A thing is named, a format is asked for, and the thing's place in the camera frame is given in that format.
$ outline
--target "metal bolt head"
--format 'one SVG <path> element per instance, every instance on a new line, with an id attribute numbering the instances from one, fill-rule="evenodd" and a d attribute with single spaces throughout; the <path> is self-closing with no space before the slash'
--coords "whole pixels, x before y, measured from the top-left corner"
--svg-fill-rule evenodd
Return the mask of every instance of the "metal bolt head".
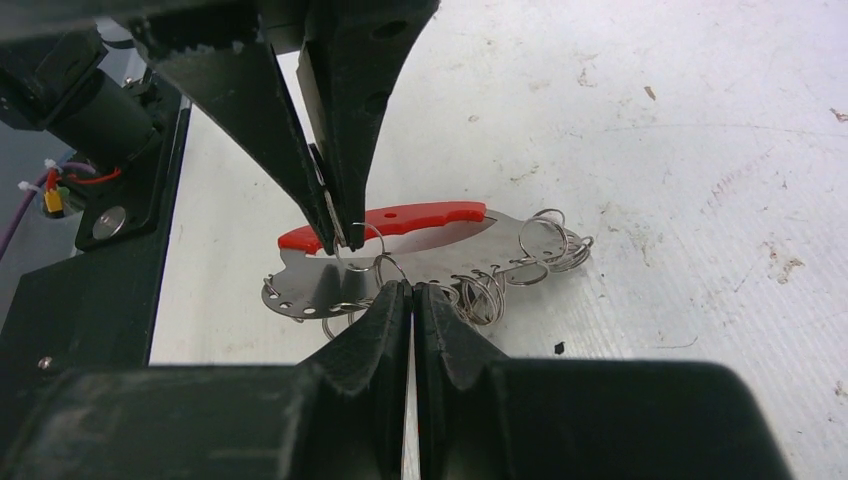
<path id="1" fill-rule="evenodd" d="M 118 233 L 127 220 L 127 211 L 124 207 L 117 205 L 106 210 L 91 227 L 91 236 L 95 240 L 106 240 Z"/>

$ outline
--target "purple cable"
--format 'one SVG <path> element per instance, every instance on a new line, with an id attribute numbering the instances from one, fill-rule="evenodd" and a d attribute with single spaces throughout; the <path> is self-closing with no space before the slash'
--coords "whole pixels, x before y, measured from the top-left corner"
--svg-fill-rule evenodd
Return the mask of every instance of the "purple cable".
<path id="1" fill-rule="evenodd" d="M 69 170 L 80 170 L 86 173 L 95 174 L 97 173 L 94 170 L 94 167 L 91 165 L 87 165 L 85 163 L 76 163 L 76 162 L 66 162 L 59 166 L 62 169 Z M 47 181 L 47 172 L 44 172 L 38 180 L 34 182 L 36 187 L 41 187 Z M 12 217 L 12 222 L 9 223 L 9 227 L 6 228 L 6 232 L 3 234 L 3 243 L 0 244 L 0 260 L 3 260 L 3 256 L 6 254 L 6 249 L 9 248 L 9 243 L 12 242 L 12 237 L 15 236 L 15 231 L 17 231 L 18 226 L 21 224 L 21 220 L 24 219 L 24 214 L 29 208 L 29 204 L 32 203 L 32 199 L 35 198 L 35 192 L 32 190 L 27 190 L 24 195 L 24 199 L 21 200 L 21 204 L 18 207 L 18 210 L 15 212 L 15 216 Z"/>

